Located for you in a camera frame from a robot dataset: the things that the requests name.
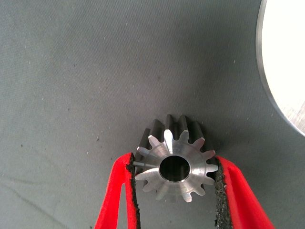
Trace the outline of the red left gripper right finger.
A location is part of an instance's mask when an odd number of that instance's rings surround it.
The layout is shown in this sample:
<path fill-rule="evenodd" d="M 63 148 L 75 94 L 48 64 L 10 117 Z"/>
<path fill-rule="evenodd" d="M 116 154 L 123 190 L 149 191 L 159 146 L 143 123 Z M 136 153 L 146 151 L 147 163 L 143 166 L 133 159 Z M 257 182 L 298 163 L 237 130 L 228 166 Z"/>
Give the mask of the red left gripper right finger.
<path fill-rule="evenodd" d="M 218 229 L 273 229 L 241 170 L 231 161 L 217 156 L 215 175 L 216 220 Z"/>

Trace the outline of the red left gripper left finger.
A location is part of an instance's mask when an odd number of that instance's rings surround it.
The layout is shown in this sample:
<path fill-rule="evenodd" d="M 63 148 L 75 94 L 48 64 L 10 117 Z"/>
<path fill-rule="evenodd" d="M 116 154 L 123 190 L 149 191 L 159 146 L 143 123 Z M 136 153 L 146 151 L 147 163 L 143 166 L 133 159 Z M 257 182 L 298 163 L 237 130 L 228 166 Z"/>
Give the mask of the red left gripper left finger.
<path fill-rule="evenodd" d="M 101 210 L 94 226 L 96 229 L 117 228 L 122 185 L 125 185 L 127 227 L 129 229 L 141 227 L 133 162 L 134 154 L 132 152 L 124 154 L 114 161 Z"/>

